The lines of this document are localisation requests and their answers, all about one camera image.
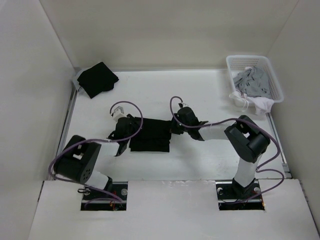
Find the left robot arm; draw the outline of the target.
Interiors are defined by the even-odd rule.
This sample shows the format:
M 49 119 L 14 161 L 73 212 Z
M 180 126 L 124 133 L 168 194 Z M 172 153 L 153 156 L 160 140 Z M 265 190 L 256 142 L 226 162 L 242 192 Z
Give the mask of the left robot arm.
M 127 149 L 129 140 L 142 130 L 144 119 L 121 112 L 114 112 L 111 116 L 116 126 L 106 139 L 110 141 L 106 145 L 107 152 L 112 157 L 119 157 Z M 108 199 L 112 195 L 113 180 L 95 170 L 101 148 L 101 143 L 88 142 L 84 137 L 74 135 L 65 147 L 69 151 L 56 160 L 53 171 L 75 183 L 93 188 L 100 199 Z

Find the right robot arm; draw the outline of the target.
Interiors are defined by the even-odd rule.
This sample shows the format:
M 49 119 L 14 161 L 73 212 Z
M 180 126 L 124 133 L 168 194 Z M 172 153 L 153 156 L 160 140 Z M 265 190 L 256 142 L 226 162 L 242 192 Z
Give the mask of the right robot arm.
M 214 125 L 199 121 L 193 110 L 179 104 L 180 109 L 172 114 L 172 132 L 188 133 L 196 141 L 228 140 L 239 156 L 236 174 L 231 190 L 237 200 L 245 199 L 255 181 L 259 160 L 267 150 L 271 140 L 261 130 L 252 127 L 255 123 L 246 115 L 241 115 L 229 126 Z

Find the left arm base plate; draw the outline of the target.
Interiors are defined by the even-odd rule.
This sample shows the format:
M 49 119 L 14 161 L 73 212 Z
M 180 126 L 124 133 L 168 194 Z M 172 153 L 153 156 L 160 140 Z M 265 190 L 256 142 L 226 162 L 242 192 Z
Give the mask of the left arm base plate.
M 114 197 L 88 187 L 79 188 L 77 192 L 82 194 L 81 211 L 125 211 L 127 209 L 128 182 L 114 182 L 107 191 L 116 195 Z

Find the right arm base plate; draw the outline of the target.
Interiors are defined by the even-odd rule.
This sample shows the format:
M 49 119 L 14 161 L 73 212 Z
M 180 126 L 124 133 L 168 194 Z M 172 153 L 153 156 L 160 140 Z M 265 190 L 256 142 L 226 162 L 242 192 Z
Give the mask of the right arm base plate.
M 256 180 L 248 189 L 245 196 L 238 196 L 230 181 L 216 183 L 218 208 L 220 211 L 264 211 L 265 205 L 261 195 L 248 198 L 260 193 L 260 184 Z

